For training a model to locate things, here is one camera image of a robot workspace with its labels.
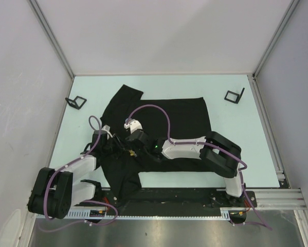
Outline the gold brooch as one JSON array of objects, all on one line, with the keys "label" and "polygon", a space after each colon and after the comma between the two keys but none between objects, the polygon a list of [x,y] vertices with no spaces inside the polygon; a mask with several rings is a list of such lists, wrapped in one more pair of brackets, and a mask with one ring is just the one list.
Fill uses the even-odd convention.
[{"label": "gold brooch", "polygon": [[136,156],[136,153],[132,150],[130,150],[129,153],[130,153],[130,156]]}]

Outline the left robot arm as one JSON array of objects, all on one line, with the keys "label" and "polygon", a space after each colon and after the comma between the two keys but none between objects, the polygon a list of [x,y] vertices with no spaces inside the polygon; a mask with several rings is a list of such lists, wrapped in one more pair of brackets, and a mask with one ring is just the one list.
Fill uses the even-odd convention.
[{"label": "left robot arm", "polygon": [[48,220],[63,219],[72,206],[85,203],[112,209],[117,216],[117,209],[103,201],[101,184],[86,179],[86,175],[97,170],[107,158],[129,153],[117,135],[95,131],[78,158],[58,169],[40,169],[27,203],[28,211]]}]

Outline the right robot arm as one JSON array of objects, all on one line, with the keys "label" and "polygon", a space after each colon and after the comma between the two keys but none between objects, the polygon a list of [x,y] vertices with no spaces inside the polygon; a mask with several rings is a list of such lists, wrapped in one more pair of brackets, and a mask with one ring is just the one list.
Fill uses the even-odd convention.
[{"label": "right robot arm", "polygon": [[239,206],[245,200],[238,171],[242,149],[217,132],[195,139],[152,139],[139,129],[131,133],[126,142],[138,156],[151,158],[156,163],[171,165],[174,160],[186,161],[187,167],[181,171],[199,171],[189,168],[190,161],[197,161],[203,170],[224,179],[226,200],[231,206]]}]

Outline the black t-shirt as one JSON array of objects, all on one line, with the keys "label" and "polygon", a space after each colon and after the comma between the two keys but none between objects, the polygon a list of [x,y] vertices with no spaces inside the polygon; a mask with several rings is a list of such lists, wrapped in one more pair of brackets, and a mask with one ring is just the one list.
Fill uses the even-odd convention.
[{"label": "black t-shirt", "polygon": [[[123,85],[110,100],[101,121],[110,126],[110,131],[126,142],[129,132],[123,127],[132,111],[144,131],[158,139],[170,135],[174,139],[193,139],[205,136],[211,131],[206,103],[203,98],[143,100],[142,91]],[[106,180],[117,198],[125,199],[141,189],[140,172],[208,172],[197,161],[190,161],[189,168],[199,171],[181,171],[186,161],[174,160],[171,165],[156,163],[145,156],[130,154],[115,159],[107,158],[102,166]]]}]

